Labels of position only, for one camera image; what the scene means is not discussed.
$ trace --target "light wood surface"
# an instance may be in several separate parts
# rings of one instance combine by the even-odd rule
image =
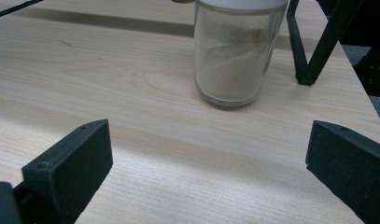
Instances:
[[[310,56],[326,19],[302,0],[297,20]],[[305,164],[315,119],[380,143],[342,48],[300,86],[283,21],[260,97],[220,110],[193,84],[192,23],[193,4],[170,0],[49,0],[0,18],[0,181],[109,119],[115,163],[77,223],[361,223]]]

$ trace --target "white powder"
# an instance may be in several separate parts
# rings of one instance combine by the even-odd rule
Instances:
[[[196,75],[202,91],[215,99],[244,101],[260,89],[266,54],[272,42],[266,30],[251,30],[236,41],[209,49]]]

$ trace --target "jar lid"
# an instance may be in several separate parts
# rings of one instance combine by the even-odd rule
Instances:
[[[231,10],[264,10],[284,6],[288,0],[199,0],[213,7]]]

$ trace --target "clear glass jar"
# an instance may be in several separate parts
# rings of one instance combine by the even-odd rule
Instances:
[[[195,84],[210,103],[240,106],[258,95],[287,0],[196,0]]]

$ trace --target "wood grain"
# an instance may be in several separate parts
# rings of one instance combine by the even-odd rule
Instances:
[[[326,20],[311,0],[297,14],[311,55]],[[115,163],[77,223],[361,223],[304,162],[315,119],[380,143],[340,46],[300,86],[284,21],[260,97],[220,110],[194,87],[190,36],[128,19],[190,29],[193,4],[48,1],[0,20],[0,180],[19,184],[67,133],[109,119]]]

